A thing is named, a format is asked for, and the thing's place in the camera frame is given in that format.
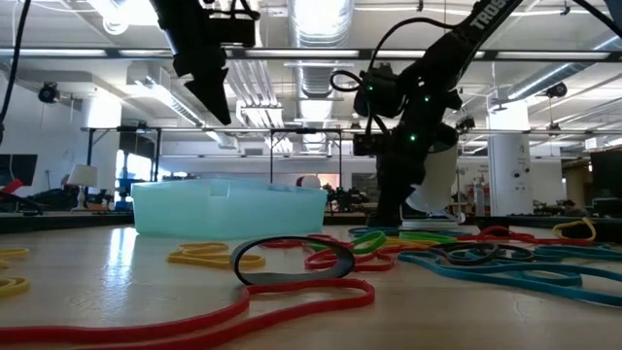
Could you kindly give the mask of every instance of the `white cylinder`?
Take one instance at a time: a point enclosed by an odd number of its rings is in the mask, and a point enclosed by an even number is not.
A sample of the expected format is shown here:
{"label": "white cylinder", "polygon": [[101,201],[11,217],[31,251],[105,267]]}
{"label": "white cylinder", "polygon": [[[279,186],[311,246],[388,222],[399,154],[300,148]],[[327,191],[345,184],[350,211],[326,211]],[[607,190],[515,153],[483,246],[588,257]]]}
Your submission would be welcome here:
{"label": "white cylinder", "polygon": [[529,136],[496,135],[488,143],[491,214],[533,214]]}
{"label": "white cylinder", "polygon": [[415,192],[406,198],[411,208],[429,213],[443,210],[451,203],[451,187],[456,180],[458,162],[458,144],[455,141],[452,140],[453,146],[435,145],[441,151],[428,154],[424,162],[426,178],[421,185],[412,185]]}

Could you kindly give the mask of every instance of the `ductwork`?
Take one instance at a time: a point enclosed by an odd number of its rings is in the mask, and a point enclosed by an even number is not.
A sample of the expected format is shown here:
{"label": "ductwork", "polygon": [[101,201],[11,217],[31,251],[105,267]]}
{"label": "ductwork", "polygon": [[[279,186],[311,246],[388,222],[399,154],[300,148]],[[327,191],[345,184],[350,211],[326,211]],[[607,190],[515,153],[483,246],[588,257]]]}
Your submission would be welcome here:
{"label": "ductwork", "polygon": [[[198,113],[193,111],[190,104],[184,101],[175,91],[175,85],[171,82],[171,77],[162,67],[158,67],[150,62],[135,61],[127,67],[127,84],[143,85],[153,97],[161,103],[166,104],[177,115],[183,117],[196,126],[213,126]],[[237,149],[239,142],[233,137],[224,133],[208,132],[208,136],[218,142],[222,149]]]}
{"label": "ductwork", "polygon": [[[595,43],[589,45],[587,48],[592,51],[617,51],[622,50],[622,39],[617,35],[607,33],[602,36]],[[507,93],[501,93],[501,96],[506,95],[507,100],[501,102],[516,101],[532,96],[536,93],[542,92],[547,88],[550,88],[564,79],[567,79],[579,72],[586,70],[596,63],[584,62],[584,63],[566,63],[566,64],[551,64],[539,72],[533,74],[526,80],[514,85]]]}
{"label": "ductwork", "polygon": [[[259,10],[258,0],[247,0],[251,9]],[[229,0],[219,0],[222,10],[228,11]],[[241,9],[241,2],[236,7]],[[259,35],[260,22],[255,22],[256,47],[262,47]],[[265,60],[230,60],[229,72],[226,81],[238,97],[235,116],[242,125],[249,124],[251,127],[284,127],[282,110],[276,98],[272,81],[268,73]],[[270,147],[270,138],[264,138]],[[291,153],[294,147],[288,137],[284,137],[276,145],[275,151],[279,153]]]}
{"label": "ductwork", "polygon": [[[292,44],[296,48],[342,48],[350,35],[354,0],[288,0]],[[324,127],[332,111],[330,73],[333,68],[298,68],[298,111],[306,127]],[[319,152],[325,147],[325,134],[303,135],[303,151]]]}

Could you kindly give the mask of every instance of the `lamp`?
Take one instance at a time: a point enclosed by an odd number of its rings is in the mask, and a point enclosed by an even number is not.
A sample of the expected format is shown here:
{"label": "lamp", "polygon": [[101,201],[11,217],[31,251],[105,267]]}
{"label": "lamp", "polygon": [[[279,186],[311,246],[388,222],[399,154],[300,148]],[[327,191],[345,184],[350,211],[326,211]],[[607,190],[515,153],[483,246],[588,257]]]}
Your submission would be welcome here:
{"label": "lamp", "polygon": [[71,175],[69,175],[69,179],[67,180],[67,185],[80,186],[78,205],[73,210],[86,210],[85,188],[97,187],[97,168],[83,164],[74,165],[74,168],[71,170]]}

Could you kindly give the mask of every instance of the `white column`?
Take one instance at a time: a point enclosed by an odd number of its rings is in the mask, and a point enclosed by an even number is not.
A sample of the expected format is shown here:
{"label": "white column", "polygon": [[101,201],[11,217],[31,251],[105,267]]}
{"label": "white column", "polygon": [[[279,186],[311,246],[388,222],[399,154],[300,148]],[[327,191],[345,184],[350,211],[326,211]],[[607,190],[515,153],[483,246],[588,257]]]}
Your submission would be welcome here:
{"label": "white column", "polygon": [[[504,110],[489,108],[488,126],[492,129],[529,129],[525,101],[504,104]],[[488,139],[490,163],[491,211],[493,216],[533,214],[534,194],[530,165],[529,136],[494,135]]]}
{"label": "white column", "polygon": [[[121,125],[121,101],[112,94],[101,92],[90,99],[83,101],[83,115],[86,127],[117,127]],[[97,140],[102,132],[95,132]],[[97,167],[97,181],[100,190],[115,192],[117,180],[116,165],[117,151],[119,150],[118,132],[109,132],[104,135],[92,150],[91,165]]]}

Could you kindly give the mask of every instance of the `ceiling beam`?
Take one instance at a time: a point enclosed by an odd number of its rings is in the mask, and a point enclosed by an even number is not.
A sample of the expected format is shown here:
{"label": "ceiling beam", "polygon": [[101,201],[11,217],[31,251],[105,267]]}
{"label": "ceiling beam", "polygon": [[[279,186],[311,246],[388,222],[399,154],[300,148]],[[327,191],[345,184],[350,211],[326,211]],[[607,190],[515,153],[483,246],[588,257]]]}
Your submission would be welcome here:
{"label": "ceiling beam", "polygon": [[[265,60],[363,60],[371,57],[374,49],[293,49],[293,48],[225,48],[229,59]],[[414,61],[423,57],[425,50],[381,50],[378,57],[388,61]],[[23,58],[43,59],[120,59],[167,60],[172,58],[169,49],[131,48],[22,48]],[[13,48],[0,47],[0,58],[10,58]],[[622,62],[622,52],[617,51],[547,51],[547,50],[484,50],[475,55],[480,62]]]}

